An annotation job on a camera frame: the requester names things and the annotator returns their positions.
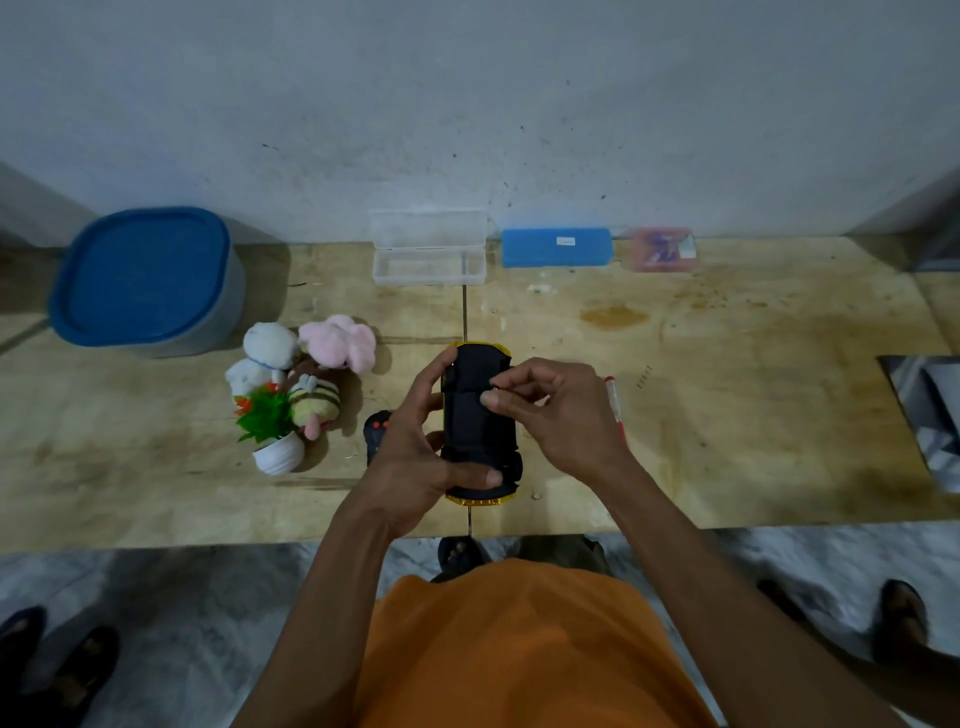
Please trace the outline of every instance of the hand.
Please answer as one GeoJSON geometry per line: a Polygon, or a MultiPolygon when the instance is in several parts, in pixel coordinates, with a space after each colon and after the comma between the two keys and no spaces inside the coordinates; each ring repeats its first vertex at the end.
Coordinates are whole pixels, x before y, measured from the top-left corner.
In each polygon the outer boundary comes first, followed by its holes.
{"type": "Polygon", "coordinates": [[[497,389],[480,401],[526,427],[558,470],[595,487],[605,468],[635,462],[616,426],[607,386],[588,364],[527,359],[490,384],[497,389]]]}
{"type": "Polygon", "coordinates": [[[403,404],[390,416],[390,426],[364,476],[353,489],[363,507],[386,519],[393,538],[410,533],[444,492],[453,486],[487,490],[503,481],[493,468],[478,463],[448,463],[437,455],[444,434],[423,434],[430,412],[442,409],[444,397],[433,393],[457,349],[444,349],[417,375],[403,404]]]}

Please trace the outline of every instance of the white plush toy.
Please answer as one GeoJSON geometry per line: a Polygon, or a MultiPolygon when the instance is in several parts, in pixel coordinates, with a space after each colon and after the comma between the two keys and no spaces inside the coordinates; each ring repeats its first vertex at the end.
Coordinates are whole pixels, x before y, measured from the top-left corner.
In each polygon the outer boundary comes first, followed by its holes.
{"type": "Polygon", "coordinates": [[[243,337],[241,359],[227,369],[225,379],[234,397],[245,397],[254,389],[273,382],[281,384],[300,355],[297,335],[273,322],[254,324],[243,337]]]}

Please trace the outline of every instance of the concrete wall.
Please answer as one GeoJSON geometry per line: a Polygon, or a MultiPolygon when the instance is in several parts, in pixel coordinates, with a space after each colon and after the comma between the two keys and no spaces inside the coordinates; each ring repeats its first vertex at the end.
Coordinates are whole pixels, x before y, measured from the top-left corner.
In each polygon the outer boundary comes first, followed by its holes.
{"type": "Polygon", "coordinates": [[[15,3],[0,227],[188,203],[282,240],[430,207],[895,230],[957,184],[958,27],[954,0],[15,3]]]}

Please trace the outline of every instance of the blue pencil case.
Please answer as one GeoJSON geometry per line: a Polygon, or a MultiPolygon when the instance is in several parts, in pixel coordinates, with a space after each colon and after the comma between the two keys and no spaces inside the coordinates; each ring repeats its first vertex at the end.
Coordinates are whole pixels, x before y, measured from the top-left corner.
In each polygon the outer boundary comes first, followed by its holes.
{"type": "Polygon", "coordinates": [[[607,265],[613,240],[606,228],[513,228],[501,235],[504,268],[607,265]]]}

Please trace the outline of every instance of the pink plush toy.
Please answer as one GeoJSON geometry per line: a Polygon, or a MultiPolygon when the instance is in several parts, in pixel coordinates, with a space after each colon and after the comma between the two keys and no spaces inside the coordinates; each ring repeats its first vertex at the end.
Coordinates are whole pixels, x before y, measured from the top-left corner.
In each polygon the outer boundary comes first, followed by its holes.
{"type": "Polygon", "coordinates": [[[344,314],[300,327],[300,345],[326,369],[349,368],[366,374],[376,360],[376,337],[369,326],[354,324],[344,314]]]}

